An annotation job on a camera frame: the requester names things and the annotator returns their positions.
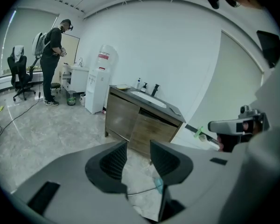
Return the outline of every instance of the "white backpack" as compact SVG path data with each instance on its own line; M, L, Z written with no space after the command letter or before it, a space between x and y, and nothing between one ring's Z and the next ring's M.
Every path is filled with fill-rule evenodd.
M37 34L32 42L32 54L34 56L40 56L43 54L43 50L47 45L49 45L50 41L45 44L45 38L47 33L40 32Z

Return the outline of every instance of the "sink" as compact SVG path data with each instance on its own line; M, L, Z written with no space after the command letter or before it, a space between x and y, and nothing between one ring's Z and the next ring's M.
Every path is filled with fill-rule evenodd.
M148 96L148 95L146 95L146 94L144 94L142 92L132 91L131 93L136 95L136 96L139 96L140 98L145 99L145 100L147 100L147 101L149 101L149 102L151 102L151 103L153 103L155 105L158 105L158 106L160 106L162 108L166 108L167 107L167 105L164 104L163 102L161 102L161 101L159 101L159 100L157 100L155 98L152 98L151 96Z

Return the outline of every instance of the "yellow object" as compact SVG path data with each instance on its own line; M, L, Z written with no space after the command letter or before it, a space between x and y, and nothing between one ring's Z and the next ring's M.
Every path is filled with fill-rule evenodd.
M130 89L131 87L129 85L126 85L126 84L118 84L116 86L117 89L119 90L126 90L126 89Z
M2 111L2 110L3 110L3 108L4 108L4 106L0 106L0 111Z

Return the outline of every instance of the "black pants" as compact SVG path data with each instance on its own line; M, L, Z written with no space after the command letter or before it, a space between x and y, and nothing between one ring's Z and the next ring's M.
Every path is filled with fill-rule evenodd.
M55 69L58 65L58 60L41 57L41 67L43 74L43 95L47 101L53 101L51 95L51 82L54 76Z

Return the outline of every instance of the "bathroom vanity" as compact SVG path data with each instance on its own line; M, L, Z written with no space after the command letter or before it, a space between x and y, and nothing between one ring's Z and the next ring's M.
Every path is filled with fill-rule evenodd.
M105 137L127 140L129 148L150 157L150 140L170 142L184 122L177 107L135 88L110 85Z

